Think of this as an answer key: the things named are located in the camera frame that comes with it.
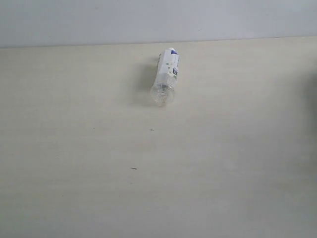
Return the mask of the clear bottle white blue label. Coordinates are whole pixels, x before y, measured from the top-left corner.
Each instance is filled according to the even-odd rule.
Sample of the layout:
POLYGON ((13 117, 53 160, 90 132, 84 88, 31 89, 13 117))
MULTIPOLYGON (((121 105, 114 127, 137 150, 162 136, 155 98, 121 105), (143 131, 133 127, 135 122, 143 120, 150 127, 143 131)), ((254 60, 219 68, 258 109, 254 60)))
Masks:
POLYGON ((151 96, 159 106, 166 106, 174 99, 178 64, 179 54, 174 48, 168 48, 159 55, 157 74, 151 88, 151 96))

